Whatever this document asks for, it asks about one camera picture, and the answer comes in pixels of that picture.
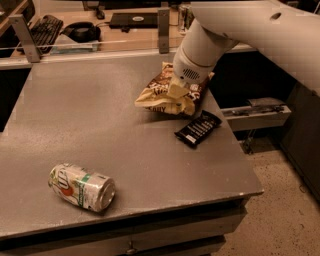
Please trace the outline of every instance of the crumpled chip bag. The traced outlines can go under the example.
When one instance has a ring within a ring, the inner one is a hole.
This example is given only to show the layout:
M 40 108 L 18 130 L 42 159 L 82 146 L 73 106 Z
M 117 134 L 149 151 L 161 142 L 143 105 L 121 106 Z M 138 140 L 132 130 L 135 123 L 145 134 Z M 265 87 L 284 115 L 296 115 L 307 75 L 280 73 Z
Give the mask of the crumpled chip bag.
M 192 116 L 212 76 L 210 73 L 200 84 L 189 84 L 174 75 L 172 63 L 163 62 L 162 72 L 141 92 L 135 106 L 154 112 Z

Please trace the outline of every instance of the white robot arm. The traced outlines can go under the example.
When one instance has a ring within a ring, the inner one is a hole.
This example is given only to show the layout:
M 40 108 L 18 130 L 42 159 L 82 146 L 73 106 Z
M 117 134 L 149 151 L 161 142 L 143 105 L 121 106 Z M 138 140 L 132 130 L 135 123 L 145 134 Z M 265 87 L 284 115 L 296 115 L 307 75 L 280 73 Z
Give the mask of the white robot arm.
M 174 72 L 202 82 L 239 42 L 256 48 L 310 89 L 320 88 L 320 16 L 277 0 L 192 2 L 195 16 L 175 55 Z

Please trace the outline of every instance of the gray table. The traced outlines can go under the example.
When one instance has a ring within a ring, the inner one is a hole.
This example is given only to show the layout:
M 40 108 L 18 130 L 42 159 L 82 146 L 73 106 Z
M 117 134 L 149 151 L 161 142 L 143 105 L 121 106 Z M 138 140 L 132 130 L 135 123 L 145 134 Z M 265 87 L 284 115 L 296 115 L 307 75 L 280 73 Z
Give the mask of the gray table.
M 117 255 L 126 252 L 129 241 L 148 255 L 148 250 L 209 237 L 223 243 L 221 235 L 234 231 L 245 215 L 245 201 L 261 194 L 262 186 L 210 92 L 201 109 L 223 123 L 197 149 L 174 135 L 190 120 L 134 106 L 162 61 L 172 61 L 172 55 L 33 66 L 16 113 L 0 134 L 0 250 L 10 249 L 4 254 L 68 255 L 77 248 L 87 255 L 96 248 L 96 255 Z M 114 178 L 117 192 L 110 207 L 96 214 L 57 197 L 47 180 L 61 162 Z M 155 224 L 160 219 L 167 223 L 161 228 Z M 46 235 L 52 238 L 49 245 L 41 240 Z

